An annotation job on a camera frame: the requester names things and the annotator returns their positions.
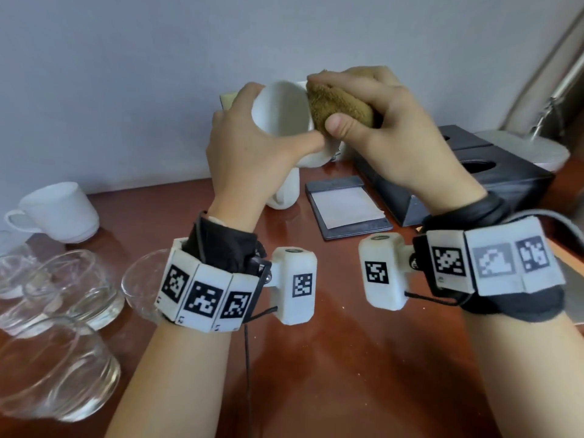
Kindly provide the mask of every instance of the black wristband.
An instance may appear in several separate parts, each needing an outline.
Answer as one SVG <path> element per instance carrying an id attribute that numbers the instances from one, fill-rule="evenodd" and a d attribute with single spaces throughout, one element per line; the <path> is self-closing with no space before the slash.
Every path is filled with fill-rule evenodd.
<path id="1" fill-rule="evenodd" d="M 205 218 L 200 219 L 199 232 L 206 264 L 229 273 L 258 274 L 258 263 L 251 260 L 266 257 L 258 235 L 228 228 Z M 182 249 L 201 259 L 196 223 Z"/>
<path id="2" fill-rule="evenodd" d="M 423 232 L 428 230 L 470 230 L 501 223 L 511 213 L 505 200 L 489 192 L 486 197 L 457 209 L 424 220 Z M 564 310 L 564 290 L 560 286 L 535 292 L 533 294 L 507 294 L 482 297 L 474 293 L 467 294 L 433 286 L 435 283 L 432 259 L 424 236 L 413 241 L 416 249 L 416 261 L 430 284 L 432 294 L 436 297 L 454 298 L 463 301 L 461 308 L 467 312 L 480 315 L 505 314 L 528 322 L 541 322 L 554 318 Z"/>

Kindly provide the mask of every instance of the reddish-brown table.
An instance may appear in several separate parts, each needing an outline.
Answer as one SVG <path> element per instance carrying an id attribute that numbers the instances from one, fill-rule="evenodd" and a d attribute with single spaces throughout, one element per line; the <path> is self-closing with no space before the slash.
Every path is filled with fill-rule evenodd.
<path id="1" fill-rule="evenodd" d="M 301 182 L 355 174 L 350 162 L 337 163 L 301 169 Z M 119 282 L 136 259 L 186 236 L 212 199 L 209 179 L 94 195 L 102 227 L 81 247 L 99 254 Z M 406 242 L 415 233 L 395 230 Z M 290 209 L 266 208 L 257 233 L 268 253 L 278 246 L 312 250 L 318 275 L 310 322 L 284 326 L 265 316 L 249 326 L 256 437 L 499 436 L 460 309 L 418 300 L 399 312 L 370 306 L 357 254 L 362 237 L 323 241 L 304 192 Z M 421 273 L 411 288 L 428 293 Z M 264 294 L 256 310 L 267 304 Z M 0 418 L 0 436 L 103 437 L 153 331 L 128 306 L 100 331 L 123 376 L 92 417 L 71 424 Z M 246 437 L 244 356 L 242 329 L 233 334 L 218 437 Z"/>

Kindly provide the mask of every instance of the white ceramic cup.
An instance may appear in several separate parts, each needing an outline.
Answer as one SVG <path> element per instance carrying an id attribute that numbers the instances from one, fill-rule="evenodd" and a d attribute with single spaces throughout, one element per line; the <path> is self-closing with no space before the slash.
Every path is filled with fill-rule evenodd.
<path id="1" fill-rule="evenodd" d="M 44 233 L 62 243 L 80 243 L 98 231 L 99 216 L 73 182 L 51 184 L 20 200 L 18 209 L 4 215 L 6 223 L 22 232 Z"/>
<path id="2" fill-rule="evenodd" d="M 290 137 L 314 129 L 306 88 L 289 81 L 277 81 L 264 87 L 253 102 L 252 118 L 261 130 L 275 137 Z M 322 166 L 332 159 L 339 144 L 339 141 L 329 138 L 321 152 L 303 157 L 278 192 L 267 200 L 267 205 L 273 209 L 292 206 L 300 196 L 298 168 Z"/>

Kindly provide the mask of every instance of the finger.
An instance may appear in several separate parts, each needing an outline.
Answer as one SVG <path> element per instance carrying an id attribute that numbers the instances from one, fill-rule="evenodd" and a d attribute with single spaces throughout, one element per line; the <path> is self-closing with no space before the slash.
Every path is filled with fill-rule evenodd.
<path id="1" fill-rule="evenodd" d="M 263 88 L 264 86 L 258 83 L 247 83 L 233 100 L 231 109 L 251 112 L 253 101 Z"/>
<path id="2" fill-rule="evenodd" d="M 345 141 L 359 151 L 374 134 L 374 130 L 348 115 L 332 114 L 325 121 L 326 131 L 333 137 Z"/>
<path id="3" fill-rule="evenodd" d="M 325 137 L 318 131 L 306 132 L 292 137 L 279 138 L 281 146 L 288 148 L 296 158 L 296 162 L 303 156 L 320 152 L 325 147 Z"/>
<path id="4" fill-rule="evenodd" d="M 223 119 L 223 111 L 222 110 L 216 110 L 213 113 L 213 121 L 212 126 L 215 127 L 217 124 L 219 124 L 221 122 L 221 120 Z"/>
<path id="5" fill-rule="evenodd" d="M 387 66 L 355 66 L 343 72 L 356 76 L 368 76 L 388 86 L 402 86 L 398 77 Z"/>
<path id="6" fill-rule="evenodd" d="M 377 80 L 351 75 L 346 72 L 329 71 L 309 75 L 308 80 L 314 83 L 339 87 L 355 98 L 370 104 L 382 114 L 385 114 L 389 108 L 390 87 Z"/>

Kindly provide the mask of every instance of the white paper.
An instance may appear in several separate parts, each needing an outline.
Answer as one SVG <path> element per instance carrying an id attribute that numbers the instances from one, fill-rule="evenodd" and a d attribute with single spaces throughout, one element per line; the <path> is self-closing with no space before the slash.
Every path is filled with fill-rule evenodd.
<path id="1" fill-rule="evenodd" d="M 312 199 L 327 229 L 385 217 L 362 187 L 316 192 Z"/>

